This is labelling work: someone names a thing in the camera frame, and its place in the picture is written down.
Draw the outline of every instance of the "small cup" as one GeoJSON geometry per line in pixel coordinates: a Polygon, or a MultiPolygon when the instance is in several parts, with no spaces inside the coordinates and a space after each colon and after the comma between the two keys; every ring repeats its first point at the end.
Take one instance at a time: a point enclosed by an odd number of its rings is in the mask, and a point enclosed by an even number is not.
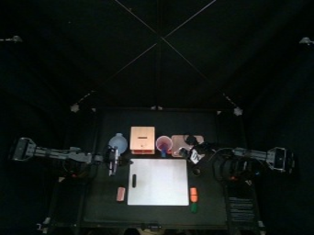
{"type": "Polygon", "coordinates": [[[168,136],[156,139],[156,149],[161,152],[161,157],[165,157],[165,153],[172,153],[172,139],[168,136]]]}

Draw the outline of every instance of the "orange object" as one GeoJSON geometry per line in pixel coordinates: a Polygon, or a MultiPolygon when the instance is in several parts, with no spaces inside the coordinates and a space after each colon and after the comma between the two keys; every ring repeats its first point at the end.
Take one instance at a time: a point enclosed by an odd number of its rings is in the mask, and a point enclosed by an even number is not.
{"type": "Polygon", "coordinates": [[[198,190],[196,190],[196,187],[189,187],[189,199],[191,199],[191,202],[198,202],[198,190]]]}

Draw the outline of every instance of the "black wall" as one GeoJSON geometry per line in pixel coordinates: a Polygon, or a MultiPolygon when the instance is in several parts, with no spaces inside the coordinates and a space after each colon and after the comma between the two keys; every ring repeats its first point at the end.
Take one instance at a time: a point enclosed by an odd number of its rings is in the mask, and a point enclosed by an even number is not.
{"type": "Polygon", "coordinates": [[[271,234],[311,234],[314,211],[314,47],[274,71],[244,112],[250,148],[284,147],[296,158],[290,177],[267,174],[258,183],[262,218],[271,234]]]}
{"type": "Polygon", "coordinates": [[[28,67],[29,55],[16,55],[9,46],[0,44],[0,234],[26,234],[28,228],[33,234],[48,212],[52,175],[37,162],[9,162],[8,151],[18,137],[63,148],[68,108],[28,67]]]}

